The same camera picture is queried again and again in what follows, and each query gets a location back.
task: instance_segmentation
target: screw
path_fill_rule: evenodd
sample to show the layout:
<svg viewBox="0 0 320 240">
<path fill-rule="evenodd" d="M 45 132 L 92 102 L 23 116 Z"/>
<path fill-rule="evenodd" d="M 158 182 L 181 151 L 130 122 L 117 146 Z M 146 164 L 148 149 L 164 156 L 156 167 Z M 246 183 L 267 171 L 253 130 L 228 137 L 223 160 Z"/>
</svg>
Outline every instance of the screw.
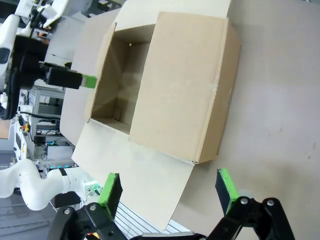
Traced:
<svg viewBox="0 0 320 240">
<path fill-rule="evenodd" d="M 272 200 L 268 200 L 268 201 L 266 202 L 266 204 L 267 204 L 268 206 L 273 206 L 275 203 L 274 203 L 274 201 L 272 201 Z"/>
<path fill-rule="evenodd" d="M 248 203 L 248 199 L 247 199 L 247 198 L 242 198 L 242 199 L 240 200 L 240 203 L 241 203 L 241 204 L 247 204 L 247 203 Z"/>
</svg>

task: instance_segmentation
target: metal grate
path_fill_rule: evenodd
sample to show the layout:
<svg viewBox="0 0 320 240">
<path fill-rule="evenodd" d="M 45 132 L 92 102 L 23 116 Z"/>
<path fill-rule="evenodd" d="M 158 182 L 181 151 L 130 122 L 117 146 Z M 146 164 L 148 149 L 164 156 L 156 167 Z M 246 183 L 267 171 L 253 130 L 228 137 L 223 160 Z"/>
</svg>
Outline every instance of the metal grate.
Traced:
<svg viewBox="0 0 320 240">
<path fill-rule="evenodd" d="M 181 226 L 179 223 L 173 220 L 170 220 L 165 231 L 162 231 L 143 219 L 141 216 L 139 216 L 137 213 L 135 213 L 133 210 L 131 210 L 121 202 L 119 203 L 114 221 L 128 239 L 134 238 L 144 233 L 174 234 L 181 232 L 190 232 L 190 230 Z"/>
</svg>

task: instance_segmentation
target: workbench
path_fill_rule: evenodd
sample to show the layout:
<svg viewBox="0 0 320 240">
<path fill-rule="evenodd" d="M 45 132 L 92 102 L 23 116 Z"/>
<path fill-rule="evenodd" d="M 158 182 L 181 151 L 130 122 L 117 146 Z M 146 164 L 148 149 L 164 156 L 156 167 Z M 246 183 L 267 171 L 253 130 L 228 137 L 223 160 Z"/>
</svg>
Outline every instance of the workbench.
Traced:
<svg viewBox="0 0 320 240">
<path fill-rule="evenodd" d="M 194 167 L 173 220 L 208 235 L 223 216 L 216 171 L 228 168 L 237 188 L 250 190 L 257 201 L 281 201 L 296 239 L 319 238 L 319 13 L 320 5 L 298 0 L 232 1 L 228 17 L 242 48 L 218 158 Z M 116 15 L 90 20 L 74 70 L 94 73 L 102 37 Z M 60 130 L 74 145 L 89 91 L 65 92 Z M 238 239 L 257 237 L 243 229 Z"/>
</svg>

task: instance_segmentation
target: green pad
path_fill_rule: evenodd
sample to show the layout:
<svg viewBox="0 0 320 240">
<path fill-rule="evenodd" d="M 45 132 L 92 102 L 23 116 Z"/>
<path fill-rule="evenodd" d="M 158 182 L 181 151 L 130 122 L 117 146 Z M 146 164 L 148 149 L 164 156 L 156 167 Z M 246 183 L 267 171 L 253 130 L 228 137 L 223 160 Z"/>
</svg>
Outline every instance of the green pad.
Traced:
<svg viewBox="0 0 320 240">
<path fill-rule="evenodd" d="M 82 75 L 85 78 L 84 87 L 89 89 L 94 89 L 97 84 L 97 78 L 95 76 L 90 75 Z"/>
<path fill-rule="evenodd" d="M 104 184 L 98 203 L 104 208 L 111 220 L 115 219 L 122 191 L 119 173 L 110 173 Z"/>
<path fill-rule="evenodd" d="M 236 186 L 226 168 L 217 170 L 215 189 L 218 193 L 223 213 L 226 215 L 232 203 L 239 197 Z"/>
</svg>

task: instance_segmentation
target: tabletop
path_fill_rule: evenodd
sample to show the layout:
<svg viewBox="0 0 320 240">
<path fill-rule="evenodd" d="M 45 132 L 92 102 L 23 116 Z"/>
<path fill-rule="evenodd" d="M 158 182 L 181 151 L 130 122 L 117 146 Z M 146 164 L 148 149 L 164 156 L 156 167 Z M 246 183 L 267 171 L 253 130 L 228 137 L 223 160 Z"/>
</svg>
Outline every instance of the tabletop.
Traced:
<svg viewBox="0 0 320 240">
<path fill-rule="evenodd" d="M 208 235 L 223 216 L 216 171 L 228 168 L 237 188 L 257 201 L 281 201 L 296 239 L 319 238 L 319 12 L 320 5 L 298 0 L 232 1 L 228 16 L 242 48 L 218 159 L 195 166 L 173 220 Z M 105 33 L 86 27 L 94 37 L 81 39 L 76 56 L 82 61 L 97 54 Z M 72 68 L 94 72 L 93 62 L 80 66 L 78 59 Z M 89 91 L 65 94 L 61 132 L 75 145 Z M 238 239 L 257 237 L 244 229 Z"/>
</svg>

